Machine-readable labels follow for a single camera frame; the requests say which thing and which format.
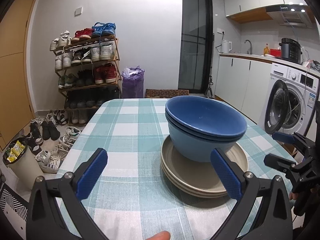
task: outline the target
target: soap bottle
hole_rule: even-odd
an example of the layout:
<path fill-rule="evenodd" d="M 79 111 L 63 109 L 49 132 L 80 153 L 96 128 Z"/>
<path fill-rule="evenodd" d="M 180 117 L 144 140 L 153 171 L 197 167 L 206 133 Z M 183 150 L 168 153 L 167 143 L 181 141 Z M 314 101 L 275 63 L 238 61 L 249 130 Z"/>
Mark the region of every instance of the soap bottle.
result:
<path fill-rule="evenodd" d="M 267 44 L 267 46 L 263 49 L 263 55 L 265 55 L 265 54 L 270 54 L 270 49 L 269 49 L 269 47 L 268 47 L 268 44 Z"/>

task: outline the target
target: range hood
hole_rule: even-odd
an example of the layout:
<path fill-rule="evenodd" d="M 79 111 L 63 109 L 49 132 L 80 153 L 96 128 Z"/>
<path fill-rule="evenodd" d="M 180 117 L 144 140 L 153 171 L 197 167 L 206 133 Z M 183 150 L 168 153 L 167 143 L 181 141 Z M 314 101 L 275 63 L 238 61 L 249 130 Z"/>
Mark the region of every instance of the range hood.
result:
<path fill-rule="evenodd" d="M 307 9 L 301 5 L 274 5 L 266 7 L 267 14 L 280 25 L 313 28 Z"/>

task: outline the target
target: washing machine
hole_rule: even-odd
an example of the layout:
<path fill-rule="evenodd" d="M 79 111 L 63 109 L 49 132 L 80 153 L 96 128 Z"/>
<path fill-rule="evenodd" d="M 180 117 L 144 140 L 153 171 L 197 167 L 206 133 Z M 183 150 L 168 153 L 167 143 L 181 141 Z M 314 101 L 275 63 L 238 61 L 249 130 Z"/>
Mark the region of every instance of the washing machine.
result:
<path fill-rule="evenodd" d="M 280 131 L 306 136 L 319 96 L 319 79 L 292 67 L 272 64 L 266 101 L 258 125 L 268 134 Z"/>

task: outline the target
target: beige plate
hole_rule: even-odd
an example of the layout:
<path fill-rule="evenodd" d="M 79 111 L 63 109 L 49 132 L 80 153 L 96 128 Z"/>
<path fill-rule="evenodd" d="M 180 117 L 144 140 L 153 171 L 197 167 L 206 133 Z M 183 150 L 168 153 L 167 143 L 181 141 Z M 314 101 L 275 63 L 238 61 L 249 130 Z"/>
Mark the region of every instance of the beige plate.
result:
<path fill-rule="evenodd" d="M 172 182 L 172 184 L 174 184 L 177 188 L 181 189 L 182 191 L 196 196 L 196 197 L 202 197 L 202 198 L 218 198 L 218 197 L 222 197 L 227 195 L 227 192 L 224 193 L 204 193 L 204 192 L 199 192 L 199 191 L 195 191 L 192 190 L 191 188 L 185 187 L 184 185 L 178 183 L 178 181 L 176 181 L 170 174 L 169 172 L 165 169 L 164 165 L 162 164 L 161 161 L 161 168 L 164 172 L 164 174 L 168 177 L 168 179 Z"/>
<path fill-rule="evenodd" d="M 243 171 L 248 170 L 247 157 L 239 144 L 236 143 L 226 155 Z M 185 187 L 211 194 L 226 192 L 211 163 L 199 163 L 182 156 L 173 146 L 170 135 L 162 144 L 161 159 L 166 171 Z"/>

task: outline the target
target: white kettle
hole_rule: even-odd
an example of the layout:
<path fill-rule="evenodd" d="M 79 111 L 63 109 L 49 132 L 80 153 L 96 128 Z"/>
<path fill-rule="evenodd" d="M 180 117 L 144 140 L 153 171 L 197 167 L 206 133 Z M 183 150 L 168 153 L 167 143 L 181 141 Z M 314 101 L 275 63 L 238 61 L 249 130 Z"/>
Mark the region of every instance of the white kettle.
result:
<path fill-rule="evenodd" d="M 232 42 L 231 41 L 222 40 L 221 52 L 222 53 L 229 53 L 231 50 L 232 50 Z"/>

